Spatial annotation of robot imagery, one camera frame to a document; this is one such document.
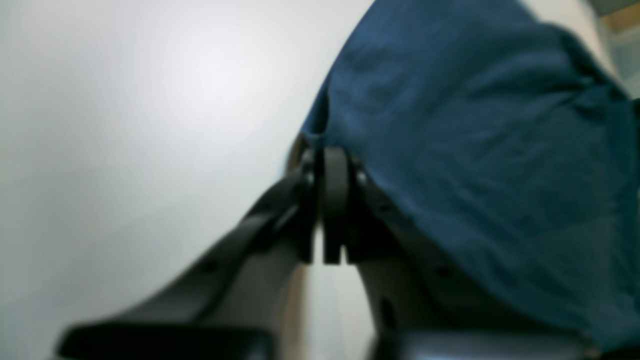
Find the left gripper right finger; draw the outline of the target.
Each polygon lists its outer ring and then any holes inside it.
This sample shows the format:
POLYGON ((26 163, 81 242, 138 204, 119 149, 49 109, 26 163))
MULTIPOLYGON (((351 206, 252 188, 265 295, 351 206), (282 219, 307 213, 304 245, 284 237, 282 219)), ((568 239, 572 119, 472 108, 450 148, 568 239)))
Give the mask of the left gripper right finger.
POLYGON ((371 360, 594 360, 579 333, 497 300, 402 214, 340 148, 322 152, 324 262, 342 253, 365 287, 371 360))

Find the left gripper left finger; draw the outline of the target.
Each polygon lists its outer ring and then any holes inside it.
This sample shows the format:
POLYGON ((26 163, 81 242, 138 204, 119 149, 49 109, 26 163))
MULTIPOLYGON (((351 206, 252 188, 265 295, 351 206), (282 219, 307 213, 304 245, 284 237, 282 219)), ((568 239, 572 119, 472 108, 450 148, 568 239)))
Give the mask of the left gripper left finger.
POLYGON ((317 155, 270 187, 238 224, 148 300, 73 326, 65 360, 276 360, 279 312, 300 264, 313 261, 317 155))

